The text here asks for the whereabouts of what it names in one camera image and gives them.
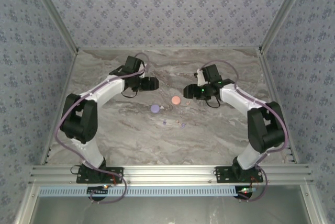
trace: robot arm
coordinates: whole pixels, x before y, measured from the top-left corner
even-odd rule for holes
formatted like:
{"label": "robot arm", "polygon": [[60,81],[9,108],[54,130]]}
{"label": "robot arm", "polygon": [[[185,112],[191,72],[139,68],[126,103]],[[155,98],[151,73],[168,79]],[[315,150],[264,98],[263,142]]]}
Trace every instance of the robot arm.
{"label": "robot arm", "polygon": [[236,86],[241,93],[252,98],[252,101],[244,98],[237,92],[232,80],[222,80],[215,65],[202,68],[194,75],[198,78],[198,84],[185,87],[184,97],[210,100],[214,96],[233,106],[248,119],[249,144],[234,159],[232,166],[237,178],[243,171],[253,168],[267,150],[276,148],[284,142],[284,132],[278,120],[255,101],[267,104],[283,119],[278,103],[261,101]]}
{"label": "robot arm", "polygon": [[[93,166],[100,167],[104,162],[104,157],[101,155],[94,138],[98,129],[98,108],[127,88],[131,88],[134,92],[158,89],[159,82],[155,77],[144,77],[144,67],[145,64],[142,60],[128,57],[125,65],[110,72],[109,76],[100,84],[82,94],[70,94],[67,96],[63,115],[78,99],[90,94],[67,116],[60,129],[71,139],[80,154],[85,157],[85,160]],[[140,75],[110,81],[95,93],[92,93],[95,88],[114,77],[133,74],[142,69],[143,73]]]}

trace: blue floral wallpaper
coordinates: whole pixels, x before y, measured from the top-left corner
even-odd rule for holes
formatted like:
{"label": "blue floral wallpaper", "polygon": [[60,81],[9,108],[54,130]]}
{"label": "blue floral wallpaper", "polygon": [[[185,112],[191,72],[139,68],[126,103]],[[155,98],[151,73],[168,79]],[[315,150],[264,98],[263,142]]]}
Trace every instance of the blue floral wallpaper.
{"label": "blue floral wallpaper", "polygon": [[335,0],[297,0],[266,56],[299,158],[335,223]]}
{"label": "blue floral wallpaper", "polygon": [[53,0],[79,47],[258,46],[283,0]]}
{"label": "blue floral wallpaper", "polygon": [[72,56],[40,0],[0,0],[0,223],[13,223]]}

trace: black mounting plate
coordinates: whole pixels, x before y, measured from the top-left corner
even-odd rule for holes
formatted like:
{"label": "black mounting plate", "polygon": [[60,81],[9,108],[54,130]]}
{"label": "black mounting plate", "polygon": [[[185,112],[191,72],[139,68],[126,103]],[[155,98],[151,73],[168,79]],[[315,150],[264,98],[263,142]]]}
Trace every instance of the black mounting plate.
{"label": "black mounting plate", "polygon": [[216,175],[217,183],[255,183],[255,180],[252,179],[253,177],[260,183],[263,182],[263,176],[262,174],[259,176],[259,172],[257,169],[243,171],[243,181],[236,178],[231,166],[217,166],[214,174]]}
{"label": "black mounting plate", "polygon": [[[106,167],[103,168],[105,171],[114,172],[123,177],[124,175],[124,168],[123,167]],[[84,165],[81,165],[78,170],[77,174],[77,184],[113,184],[114,179],[116,184],[121,184],[122,180],[117,176],[111,176],[109,174],[103,174],[103,177],[100,176],[92,176],[92,169],[87,168]]]}

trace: marble surface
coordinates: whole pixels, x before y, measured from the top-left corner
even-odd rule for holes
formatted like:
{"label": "marble surface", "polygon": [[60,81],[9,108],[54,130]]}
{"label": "marble surface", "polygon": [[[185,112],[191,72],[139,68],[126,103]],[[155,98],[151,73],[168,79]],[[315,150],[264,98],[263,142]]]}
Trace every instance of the marble surface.
{"label": "marble surface", "polygon": [[[69,93],[81,93],[101,82],[111,70],[124,64],[135,50],[92,50],[80,52],[69,84]],[[236,109],[222,103],[218,109],[204,101],[183,98],[183,88],[196,83],[193,73],[204,63],[225,59],[240,74],[239,86],[251,95],[269,101],[259,59],[254,50],[150,50],[147,76],[159,79],[159,89],[140,92],[129,99],[113,97],[98,112],[95,136],[109,165],[140,164],[231,164],[248,144],[247,119]],[[235,79],[233,70],[217,63],[223,79]],[[182,98],[173,105],[171,98]],[[152,104],[163,106],[160,113],[150,111]],[[186,126],[182,129],[176,121]],[[67,144],[64,133],[60,139]],[[280,153],[264,162],[282,163]],[[56,142],[51,146],[48,164],[78,164],[80,159]]]}

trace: purple disc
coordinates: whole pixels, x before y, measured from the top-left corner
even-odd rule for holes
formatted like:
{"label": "purple disc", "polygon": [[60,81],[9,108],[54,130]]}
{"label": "purple disc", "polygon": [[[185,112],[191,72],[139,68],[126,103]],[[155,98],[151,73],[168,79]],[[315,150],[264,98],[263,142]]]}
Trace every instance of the purple disc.
{"label": "purple disc", "polygon": [[152,113],[159,113],[159,110],[160,110],[159,105],[152,105],[150,107],[150,110]]}

